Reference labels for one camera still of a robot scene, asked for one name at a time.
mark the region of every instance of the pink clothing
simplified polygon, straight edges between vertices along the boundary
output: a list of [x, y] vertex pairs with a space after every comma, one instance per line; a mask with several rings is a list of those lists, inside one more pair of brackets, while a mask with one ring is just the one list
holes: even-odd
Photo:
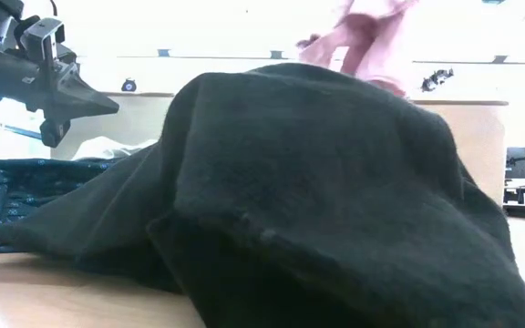
[[341, 72], [406, 94], [403, 82], [412, 58], [407, 52], [407, 13], [418, 0], [345, 0], [325, 36], [309, 40], [302, 62], [329, 67], [334, 51], [348, 46]]

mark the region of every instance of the dark blue patterned cloth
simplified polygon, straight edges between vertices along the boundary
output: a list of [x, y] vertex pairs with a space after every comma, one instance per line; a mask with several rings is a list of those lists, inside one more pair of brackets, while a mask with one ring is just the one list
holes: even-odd
[[[0, 224], [22, 220], [39, 206], [84, 185], [117, 160], [0, 160]], [[0, 243], [0, 252], [13, 251]]]

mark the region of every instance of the white wall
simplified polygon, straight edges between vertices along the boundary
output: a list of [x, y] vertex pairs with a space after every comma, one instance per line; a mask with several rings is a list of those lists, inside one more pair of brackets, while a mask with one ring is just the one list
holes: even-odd
[[[155, 56], [158, 48], [289, 50], [331, 28], [338, 1], [56, 0], [67, 45], [81, 56]], [[110, 11], [102, 16], [98, 13]], [[525, 57], [525, 0], [421, 0], [409, 26], [416, 60], [491, 61]], [[91, 37], [91, 31], [98, 37]]]
[[170, 97], [112, 97], [120, 104], [118, 114], [72, 120], [72, 127], [52, 159], [72, 159], [82, 142], [107, 137], [124, 145], [138, 145], [161, 135]]

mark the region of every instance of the wooden table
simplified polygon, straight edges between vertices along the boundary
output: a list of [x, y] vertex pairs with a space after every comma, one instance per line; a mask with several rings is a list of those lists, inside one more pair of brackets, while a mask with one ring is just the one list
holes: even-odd
[[[510, 220], [525, 279], [525, 220]], [[203, 328], [185, 297], [69, 270], [28, 254], [0, 255], [0, 328]]]

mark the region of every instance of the window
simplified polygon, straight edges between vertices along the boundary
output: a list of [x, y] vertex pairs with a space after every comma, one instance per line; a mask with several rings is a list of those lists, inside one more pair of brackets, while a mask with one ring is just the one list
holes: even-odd
[[0, 101], [0, 159], [49, 159], [39, 134], [43, 121], [41, 111], [30, 113], [12, 99]]
[[0, 101], [0, 159], [49, 159], [50, 148], [39, 134], [42, 122], [41, 110], [32, 113], [13, 99]]
[[50, 148], [39, 138], [0, 128], [0, 159], [49, 159]]

